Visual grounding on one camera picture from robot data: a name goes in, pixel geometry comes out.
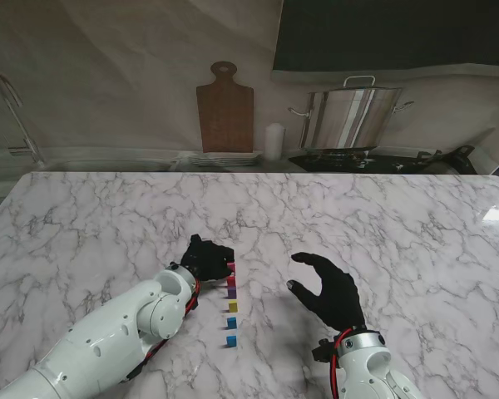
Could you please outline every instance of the yellow cube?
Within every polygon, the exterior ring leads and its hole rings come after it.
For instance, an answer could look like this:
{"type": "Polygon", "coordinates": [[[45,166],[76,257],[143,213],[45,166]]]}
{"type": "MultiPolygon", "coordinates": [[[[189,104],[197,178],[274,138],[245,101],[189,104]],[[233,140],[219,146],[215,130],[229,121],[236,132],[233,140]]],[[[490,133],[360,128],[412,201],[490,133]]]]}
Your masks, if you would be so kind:
{"type": "Polygon", "coordinates": [[[239,311],[239,307],[236,304],[236,300],[230,301],[230,313],[237,313],[239,311]]]}

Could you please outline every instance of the robotic arm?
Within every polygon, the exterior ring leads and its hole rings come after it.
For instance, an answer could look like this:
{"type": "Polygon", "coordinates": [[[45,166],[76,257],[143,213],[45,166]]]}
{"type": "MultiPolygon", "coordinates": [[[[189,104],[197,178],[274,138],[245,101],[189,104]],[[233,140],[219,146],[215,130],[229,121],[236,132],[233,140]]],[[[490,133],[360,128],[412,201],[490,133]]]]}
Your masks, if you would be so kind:
{"type": "Polygon", "coordinates": [[[423,399],[417,387],[392,368],[392,356],[380,332],[367,330],[351,275],[315,254],[298,253],[292,259],[314,267],[322,279],[322,292],[316,296],[294,280],[287,282],[289,290],[324,323],[341,331],[333,342],[321,340],[320,347],[313,350],[314,360],[330,363],[333,398],[423,399]],[[346,373],[340,388],[336,382],[337,366],[346,373]]]}
{"type": "Polygon", "coordinates": [[[181,266],[104,303],[72,326],[0,399],[84,399],[132,379],[197,306],[200,281],[231,274],[232,249],[193,235],[181,266]]]}

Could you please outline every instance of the blue cube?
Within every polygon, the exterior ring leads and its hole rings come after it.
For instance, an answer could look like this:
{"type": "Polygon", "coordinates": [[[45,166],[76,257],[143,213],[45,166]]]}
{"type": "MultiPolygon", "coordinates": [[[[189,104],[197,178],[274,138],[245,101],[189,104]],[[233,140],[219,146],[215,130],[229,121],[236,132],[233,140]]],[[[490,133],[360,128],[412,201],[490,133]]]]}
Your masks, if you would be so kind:
{"type": "Polygon", "coordinates": [[[236,318],[227,318],[227,328],[229,330],[236,329],[236,318]]]}
{"type": "Polygon", "coordinates": [[[227,346],[228,347],[236,347],[236,336],[235,335],[229,335],[227,337],[227,346]]]}

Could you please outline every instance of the wooden cutting board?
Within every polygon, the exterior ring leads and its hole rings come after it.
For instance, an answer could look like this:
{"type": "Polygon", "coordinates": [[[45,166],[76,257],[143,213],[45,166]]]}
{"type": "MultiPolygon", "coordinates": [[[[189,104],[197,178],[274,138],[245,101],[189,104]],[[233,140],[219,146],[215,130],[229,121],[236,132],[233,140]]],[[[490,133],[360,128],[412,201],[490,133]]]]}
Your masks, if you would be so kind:
{"type": "Polygon", "coordinates": [[[253,89],[233,81],[236,65],[220,61],[216,80],[196,87],[203,152],[253,151],[253,89]]]}

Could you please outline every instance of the stack of plates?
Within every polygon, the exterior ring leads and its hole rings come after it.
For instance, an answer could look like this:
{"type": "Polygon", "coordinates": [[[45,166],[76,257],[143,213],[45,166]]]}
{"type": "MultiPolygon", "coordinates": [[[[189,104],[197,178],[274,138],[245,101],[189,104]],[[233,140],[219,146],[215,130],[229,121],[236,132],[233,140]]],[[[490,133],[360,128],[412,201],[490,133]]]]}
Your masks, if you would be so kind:
{"type": "Polygon", "coordinates": [[[257,163],[257,158],[262,151],[250,153],[241,152],[207,152],[189,158],[189,162],[195,166],[252,166],[257,163]]]}

